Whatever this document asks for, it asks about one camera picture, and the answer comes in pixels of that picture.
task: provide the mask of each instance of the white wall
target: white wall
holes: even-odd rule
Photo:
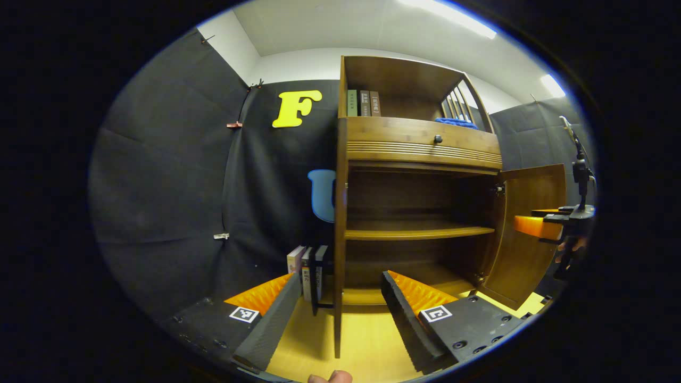
[[[241,27],[234,11],[219,14],[198,25],[197,28],[206,39],[215,35],[208,41],[210,45],[229,63],[239,77],[250,85],[250,74],[260,60],[260,55],[246,31]]]
[[[283,82],[295,80],[338,80],[341,76],[341,55],[379,56],[421,61],[449,67],[421,57],[404,55],[388,50],[364,48],[320,48],[293,50],[260,57],[233,11],[226,11],[198,25],[199,32],[210,39],[210,45],[229,66],[248,84]],[[488,113],[498,112],[520,105],[513,96],[478,77],[469,74]],[[466,100],[475,106],[473,97],[462,89]]]
[[[257,83],[260,78],[265,83],[295,80],[338,80],[341,76],[341,55],[345,56],[379,56],[409,59],[448,67],[435,61],[423,59],[387,50],[364,48],[320,48],[294,50],[260,58],[249,77],[244,78],[247,84]],[[469,74],[469,78],[477,90],[488,113],[498,112],[521,104],[513,96]],[[464,91],[464,96],[475,106],[473,96]]]

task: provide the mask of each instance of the ceiling light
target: ceiling light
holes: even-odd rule
[[[551,92],[553,97],[564,97],[565,92],[560,88],[560,85],[554,80],[553,76],[547,74],[541,77],[541,83],[544,84],[546,89]]]
[[[429,11],[438,16],[443,16],[446,19],[455,22],[467,29],[476,32],[479,35],[485,36],[488,39],[493,39],[496,32],[483,25],[478,20],[459,12],[452,8],[450,4],[441,3],[435,0],[397,0],[403,4],[410,5],[412,7],[418,7],[423,10]]]

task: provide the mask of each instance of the yellow letter f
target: yellow letter f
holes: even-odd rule
[[[302,97],[307,97],[301,102],[298,102]],[[279,108],[279,117],[272,122],[273,127],[293,127],[300,126],[302,120],[298,118],[298,111],[302,116],[310,114],[312,110],[312,101],[321,100],[320,91],[300,91],[300,92],[284,92],[279,95],[281,98],[281,108]]]

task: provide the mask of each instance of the blue cloth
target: blue cloth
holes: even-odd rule
[[[475,126],[474,123],[469,123],[468,121],[460,120],[460,119],[435,119],[435,122],[437,122],[437,123],[448,123],[450,125],[469,127],[471,129],[479,130],[477,128],[477,126]]]

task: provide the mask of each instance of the door hinge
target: door hinge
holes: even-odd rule
[[[482,284],[483,282],[485,282],[485,279],[487,279],[487,276],[486,276],[486,275],[482,275],[482,274],[480,274],[480,273],[475,273],[475,274],[473,274],[473,276],[475,277],[475,280],[476,280],[478,283],[481,283],[481,284]]]
[[[506,195],[506,181],[502,183],[497,183],[494,185],[494,187],[490,190],[492,194],[495,196],[505,196]]]

